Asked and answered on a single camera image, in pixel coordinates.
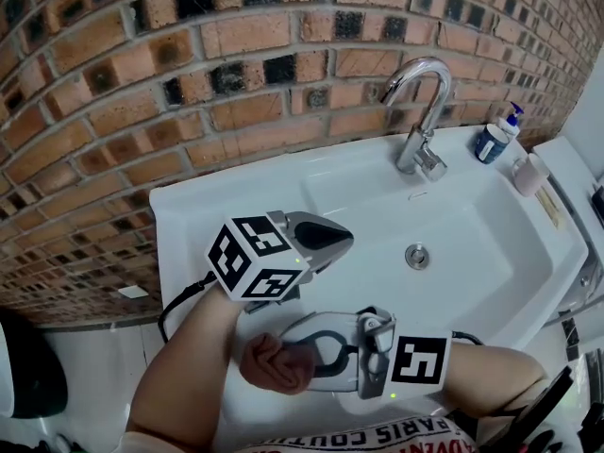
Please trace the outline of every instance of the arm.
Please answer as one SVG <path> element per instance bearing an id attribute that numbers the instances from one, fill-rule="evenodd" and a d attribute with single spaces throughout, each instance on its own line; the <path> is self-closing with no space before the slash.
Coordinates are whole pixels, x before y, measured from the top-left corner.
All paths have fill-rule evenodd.
<path id="1" fill-rule="evenodd" d="M 488 416 L 510 404 L 547 375 L 539 362 L 519 351 L 453 343 L 445 397 L 470 416 Z"/>
<path id="2" fill-rule="evenodd" d="M 210 449 L 243 305 L 231 302 L 219 285 L 199 300 L 144 373 L 126 431 L 156 436 L 185 451 Z"/>

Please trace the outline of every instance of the pink cup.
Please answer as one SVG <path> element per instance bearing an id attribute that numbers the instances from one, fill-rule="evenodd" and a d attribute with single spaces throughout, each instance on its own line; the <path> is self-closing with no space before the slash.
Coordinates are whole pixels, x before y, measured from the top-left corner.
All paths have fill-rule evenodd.
<path id="1" fill-rule="evenodd" d="M 530 153 L 513 164 L 512 174 L 516 190 L 523 196 L 533 196 L 547 181 L 549 170 L 541 158 Z"/>

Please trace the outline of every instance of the sink basin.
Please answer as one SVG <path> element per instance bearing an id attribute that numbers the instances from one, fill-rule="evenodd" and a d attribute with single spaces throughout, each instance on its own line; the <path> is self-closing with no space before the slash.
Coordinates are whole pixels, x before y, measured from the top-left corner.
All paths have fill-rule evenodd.
<path id="1" fill-rule="evenodd" d="M 352 231 L 355 243 L 301 289 L 302 298 L 242 315 L 229 366 L 221 428 L 227 447 L 278 436 L 366 426 L 403 410 L 434 413 L 433 398 L 390 403 L 355 393 L 294 397 L 247 384 L 236 359 L 261 332 L 279 334 L 313 311 L 356 312 L 375 305 L 407 323 L 470 332 L 487 344 L 523 347 L 555 310 L 587 256 L 587 247 L 555 192 L 556 229 L 535 197 L 511 182 L 526 153 L 512 143 L 490 166 L 471 152 L 474 126 L 439 130 L 430 146 L 448 165 L 436 183 L 394 166 L 404 137 L 341 144 L 260 161 L 154 190 L 164 305 L 208 271 L 203 251 L 227 215 L 304 210 Z M 429 253 L 424 270 L 405 260 L 410 245 Z M 169 317 L 174 331 L 188 308 Z"/>

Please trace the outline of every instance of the faucet spout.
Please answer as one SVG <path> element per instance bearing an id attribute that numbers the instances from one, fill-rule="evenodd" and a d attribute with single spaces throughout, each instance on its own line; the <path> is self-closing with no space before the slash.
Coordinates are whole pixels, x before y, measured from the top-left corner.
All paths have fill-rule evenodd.
<path id="1" fill-rule="evenodd" d="M 451 91 L 451 73 L 446 64 L 439 59 L 426 57 L 407 62 L 396 71 L 390 79 L 386 92 L 381 97 L 382 104 L 391 106 L 410 82 L 424 74 L 434 73 L 438 77 L 438 87 L 432 96 L 426 113 L 418 125 L 415 125 L 396 162 L 403 173 L 415 173 L 415 164 L 419 164 L 426 176 L 431 180 L 439 179 L 446 172 L 443 161 L 428 148 L 434 135 L 434 127 L 438 122 L 443 107 Z"/>

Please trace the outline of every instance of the brown towel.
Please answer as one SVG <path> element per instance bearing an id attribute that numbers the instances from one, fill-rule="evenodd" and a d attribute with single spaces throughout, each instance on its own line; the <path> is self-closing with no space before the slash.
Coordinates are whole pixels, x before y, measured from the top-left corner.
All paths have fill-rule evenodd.
<path id="1" fill-rule="evenodd" d="M 245 345 L 239 370 L 254 386 L 282 394 L 299 394 L 309 387 L 314 364 L 311 347 L 284 345 L 271 334 L 261 334 Z"/>

